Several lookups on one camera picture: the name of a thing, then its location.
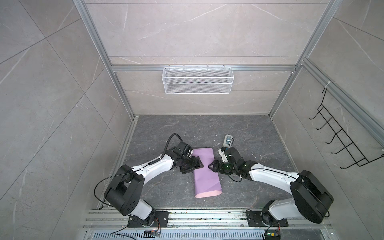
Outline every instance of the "small white device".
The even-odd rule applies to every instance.
[[[223,143],[223,147],[227,147],[227,148],[230,148],[233,144],[233,136],[232,135],[229,135],[227,134],[224,138],[224,143]]]

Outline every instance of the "gray marble wall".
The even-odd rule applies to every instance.
[[[313,172],[334,197],[329,212],[330,221],[340,239],[383,239],[384,188],[381,169],[384,159],[368,165],[352,166],[348,152],[342,149],[340,140],[335,138],[329,126],[320,128],[325,121],[317,113],[321,103],[323,86],[305,69],[302,70],[273,120],[297,168]],[[382,154],[382,146],[357,122],[330,93],[324,105],[368,159]],[[330,121],[338,131],[336,123]],[[348,147],[355,158],[360,158],[354,147]]]
[[[381,0],[344,0],[309,57],[382,125],[384,125],[383,12],[384,1]],[[306,92],[303,91],[301,100],[305,98]],[[292,103],[291,106],[295,110],[294,107],[299,105]],[[333,103],[332,108],[339,120],[345,123],[347,131],[353,136],[354,141],[358,142],[368,159],[377,158],[383,153],[381,151],[383,147],[344,108],[340,107],[338,102]],[[347,164],[348,156],[332,157],[329,155],[329,146],[323,143],[316,145],[320,151],[322,149],[326,151],[324,158],[332,163],[330,167]],[[384,159],[364,167],[351,167],[347,170],[331,167],[371,237],[381,240],[384,239],[384,180],[381,174],[383,167]]]
[[[230,94],[165,94],[161,71],[118,72],[136,114],[267,115],[289,71],[235,71]]]
[[[384,125],[384,1],[344,0],[310,60]]]
[[[112,64],[296,64],[327,0],[86,0]],[[230,94],[167,95],[120,72],[136,114],[267,114],[288,72],[236,72]]]
[[[129,119],[71,0],[0,1],[0,102],[0,239],[73,239]]]
[[[87,0],[113,64],[295,64],[327,0]]]

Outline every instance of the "purple cloth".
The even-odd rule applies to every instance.
[[[212,148],[195,148],[192,156],[200,157],[204,167],[195,169],[195,197],[212,197],[220,195],[223,191],[217,172],[212,172],[208,165],[215,159]]]

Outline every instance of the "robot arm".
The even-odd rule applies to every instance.
[[[287,217],[305,217],[311,222],[321,223],[333,203],[332,195],[311,172],[286,172],[255,161],[245,161],[234,147],[223,147],[219,153],[222,161],[214,160],[209,165],[212,171],[227,175],[234,173],[250,181],[264,182],[293,196],[267,203],[262,211],[263,221],[267,225]]]
[[[174,135],[177,134],[170,136],[166,148]],[[123,216],[137,216],[144,226],[149,226],[153,222],[155,209],[140,199],[144,184],[175,167],[180,167],[183,174],[203,167],[199,157],[191,156],[191,146],[179,139],[176,147],[165,149],[163,154],[149,162],[134,167],[121,166],[104,193],[105,199]]]
[[[104,193],[105,199],[123,216],[128,214],[139,217],[143,226],[152,224],[155,209],[140,199],[144,184],[155,176],[180,167],[185,174],[202,168],[198,157],[191,156],[192,148],[180,139],[177,146],[167,150],[172,134],[167,141],[163,154],[144,164],[129,167],[121,166],[112,178]],[[317,178],[308,171],[301,173],[286,172],[263,166],[255,161],[245,161],[233,148],[221,148],[221,160],[214,160],[209,168],[214,172],[226,175],[236,174],[242,179],[264,182],[283,189],[293,197],[281,201],[271,200],[262,211],[263,221],[273,225],[278,220],[288,217],[305,217],[321,223],[333,202],[332,195],[324,188]]]

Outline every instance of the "mounting plate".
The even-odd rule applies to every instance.
[[[250,227],[265,227],[264,223],[262,222],[261,213],[262,213],[261,211],[247,210],[245,212],[245,214],[247,215],[248,226],[250,226]],[[280,226],[281,227],[288,227],[288,222],[285,218],[280,220]]]
[[[167,227],[168,215],[169,215],[169,212],[166,212],[166,211],[156,211],[155,212],[155,218],[158,218],[159,223],[160,223],[160,227]],[[157,225],[156,225],[156,220],[155,220],[154,223],[149,227],[156,227],[156,226]],[[130,227],[143,227],[143,225],[141,225],[139,218],[137,216],[132,216],[128,220],[128,227],[129,228]]]

